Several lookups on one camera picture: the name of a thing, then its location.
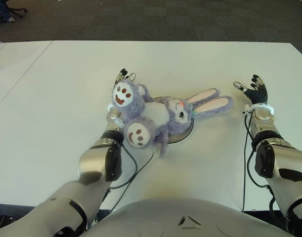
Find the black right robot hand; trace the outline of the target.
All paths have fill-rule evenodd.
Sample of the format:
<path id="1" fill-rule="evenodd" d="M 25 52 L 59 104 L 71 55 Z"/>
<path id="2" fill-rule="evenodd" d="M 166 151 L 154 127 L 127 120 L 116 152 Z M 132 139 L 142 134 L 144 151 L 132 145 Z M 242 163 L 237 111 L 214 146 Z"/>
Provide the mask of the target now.
<path id="1" fill-rule="evenodd" d="M 233 83 L 233 86 L 243 92 L 252 104 L 267 103 L 268 94 L 264 81 L 258 75 L 253 75 L 251 81 L 252 89 L 237 81 Z"/>

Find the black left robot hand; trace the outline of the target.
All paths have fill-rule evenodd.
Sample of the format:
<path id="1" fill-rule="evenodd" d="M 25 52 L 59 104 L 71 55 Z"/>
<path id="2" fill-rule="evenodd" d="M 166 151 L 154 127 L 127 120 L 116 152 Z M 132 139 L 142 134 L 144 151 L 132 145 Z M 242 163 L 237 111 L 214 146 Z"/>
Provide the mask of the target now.
<path id="1" fill-rule="evenodd" d="M 129 82 L 131 84 L 134 84 L 135 78 L 136 78 L 136 73 L 134 72 L 128 73 L 128 71 L 125 68 L 123 68 L 117 74 L 113 87 L 115 87 L 120 82 Z"/>

